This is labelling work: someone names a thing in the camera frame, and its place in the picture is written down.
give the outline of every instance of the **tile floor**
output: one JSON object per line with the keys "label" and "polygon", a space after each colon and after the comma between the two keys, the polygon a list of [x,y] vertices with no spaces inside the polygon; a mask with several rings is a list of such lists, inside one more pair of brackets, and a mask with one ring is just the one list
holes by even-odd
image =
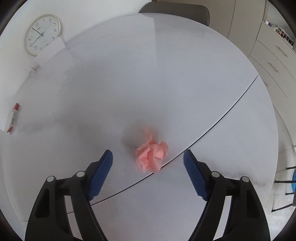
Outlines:
{"label": "tile floor", "polygon": [[[278,112],[275,110],[279,133],[279,154],[276,168],[276,180],[291,180],[294,170],[287,170],[286,167],[296,166],[296,154],[290,135]],[[293,195],[285,196],[285,192],[292,192],[291,184],[274,183],[267,202],[263,205],[271,240],[283,229],[293,213],[295,207],[289,207],[271,213],[272,209],[280,208],[291,204]]]}

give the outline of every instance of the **crumpled pink paper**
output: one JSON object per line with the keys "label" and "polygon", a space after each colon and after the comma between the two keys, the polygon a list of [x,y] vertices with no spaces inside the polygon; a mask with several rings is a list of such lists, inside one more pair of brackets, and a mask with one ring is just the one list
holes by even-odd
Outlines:
{"label": "crumpled pink paper", "polygon": [[158,173],[163,159],[167,157],[168,145],[165,142],[158,144],[147,127],[143,128],[143,131],[146,142],[136,150],[136,165],[144,173],[147,169],[153,173]]}

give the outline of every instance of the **blue object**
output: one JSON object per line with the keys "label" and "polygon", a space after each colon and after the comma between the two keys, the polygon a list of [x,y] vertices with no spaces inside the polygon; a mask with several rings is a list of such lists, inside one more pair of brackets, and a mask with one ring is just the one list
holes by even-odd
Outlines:
{"label": "blue object", "polygon": [[113,164],[113,154],[111,151],[108,151],[104,159],[101,160],[101,163],[97,171],[95,172],[95,174],[93,175],[90,181],[90,189],[88,192],[89,201],[91,201],[94,197],[99,195],[112,164]]}
{"label": "blue object", "polygon": [[[294,170],[292,180],[293,180],[293,181],[296,181],[296,169]],[[295,193],[295,191],[296,191],[296,183],[292,183],[292,190],[293,190],[293,192]]]}
{"label": "blue object", "polygon": [[198,161],[191,155],[189,150],[184,152],[183,161],[197,195],[207,201],[209,199],[209,193],[206,189],[206,180],[197,166]]}

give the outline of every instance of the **round table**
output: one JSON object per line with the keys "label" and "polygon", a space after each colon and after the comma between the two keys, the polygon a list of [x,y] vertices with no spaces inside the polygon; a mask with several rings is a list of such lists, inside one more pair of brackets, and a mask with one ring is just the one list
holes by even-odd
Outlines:
{"label": "round table", "polygon": [[48,176],[70,177],[106,149],[113,166],[91,204],[107,200],[94,207],[161,178],[131,187],[149,174],[134,163],[146,126],[169,146],[167,169],[191,147],[225,177],[249,176],[262,202],[274,179],[277,126],[261,78],[230,41],[189,19],[136,14],[91,28],[39,68],[15,101],[22,108],[3,167],[23,221]]}

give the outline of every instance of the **clock face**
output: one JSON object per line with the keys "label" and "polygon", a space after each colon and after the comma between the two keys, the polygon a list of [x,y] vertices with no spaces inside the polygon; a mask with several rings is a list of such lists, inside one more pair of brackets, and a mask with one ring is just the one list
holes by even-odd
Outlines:
{"label": "clock face", "polygon": [[37,18],[28,28],[25,36],[25,49],[37,56],[54,41],[61,32],[61,23],[57,16],[46,14]]}

